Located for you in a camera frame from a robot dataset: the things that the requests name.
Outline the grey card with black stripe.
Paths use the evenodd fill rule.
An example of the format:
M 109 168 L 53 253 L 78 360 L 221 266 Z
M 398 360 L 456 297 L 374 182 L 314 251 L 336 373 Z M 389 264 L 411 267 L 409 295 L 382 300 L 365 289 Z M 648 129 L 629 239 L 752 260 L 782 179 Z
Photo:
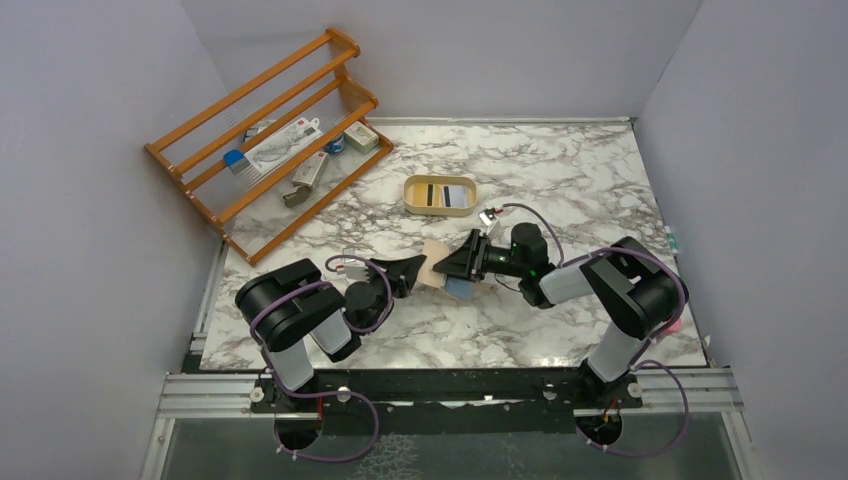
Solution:
M 468 188 L 464 185 L 444 185 L 441 187 L 442 203 L 446 208 L 464 209 L 469 206 Z

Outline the beige leather card holder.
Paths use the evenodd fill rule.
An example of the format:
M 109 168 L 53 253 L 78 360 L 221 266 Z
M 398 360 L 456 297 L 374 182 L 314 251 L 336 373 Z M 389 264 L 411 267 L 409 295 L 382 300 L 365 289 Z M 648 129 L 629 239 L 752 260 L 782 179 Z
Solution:
M 425 260 L 417 274 L 417 282 L 465 302 L 490 294 L 491 284 L 462 280 L 435 270 L 435 265 L 445 260 L 451 252 L 452 248 L 448 244 L 434 239 L 425 239 L 421 250 Z

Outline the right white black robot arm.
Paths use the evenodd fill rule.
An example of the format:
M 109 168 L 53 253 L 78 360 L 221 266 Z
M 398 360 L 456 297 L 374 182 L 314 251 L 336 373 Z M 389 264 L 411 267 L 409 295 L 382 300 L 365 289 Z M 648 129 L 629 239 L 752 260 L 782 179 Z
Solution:
M 688 301 L 680 277 L 634 238 L 624 237 L 555 266 L 539 226 L 533 223 L 514 226 L 507 247 L 492 245 L 475 229 L 460 247 L 437 261 L 434 270 L 472 282 L 488 274 L 514 277 L 525 301 L 539 309 L 596 297 L 610 323 L 578 367 L 574 390 L 585 401 L 609 396 L 648 343 L 681 316 Z

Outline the orange wooden shelf rack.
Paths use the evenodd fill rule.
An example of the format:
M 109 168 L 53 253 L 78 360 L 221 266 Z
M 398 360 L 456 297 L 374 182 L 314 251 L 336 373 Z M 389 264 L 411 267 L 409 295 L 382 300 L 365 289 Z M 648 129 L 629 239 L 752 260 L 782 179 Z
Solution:
M 251 266 L 393 149 L 357 147 L 379 104 L 347 65 L 358 43 L 329 27 L 159 139 L 146 153 L 225 244 Z

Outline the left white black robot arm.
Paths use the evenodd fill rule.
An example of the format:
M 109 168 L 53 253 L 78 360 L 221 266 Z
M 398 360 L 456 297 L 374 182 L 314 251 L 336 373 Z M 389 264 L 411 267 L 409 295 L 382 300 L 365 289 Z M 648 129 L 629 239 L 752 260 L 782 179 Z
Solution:
M 310 259 L 245 283 L 235 306 L 280 394 L 288 401 L 316 398 L 317 374 L 305 339 L 312 338 L 333 362 L 347 359 L 364 336 L 388 320 L 395 301 L 411 294 L 426 259 L 423 254 L 397 260 L 334 255 L 325 267 L 354 280 L 345 291 Z

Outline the beige oval tray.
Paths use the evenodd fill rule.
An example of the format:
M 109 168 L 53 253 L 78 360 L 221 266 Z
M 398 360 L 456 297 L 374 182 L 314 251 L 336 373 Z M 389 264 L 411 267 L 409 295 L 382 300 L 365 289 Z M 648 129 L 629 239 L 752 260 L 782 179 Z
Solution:
M 402 199 L 411 214 L 465 217 L 477 207 L 477 184 L 466 176 L 412 175 L 404 182 Z

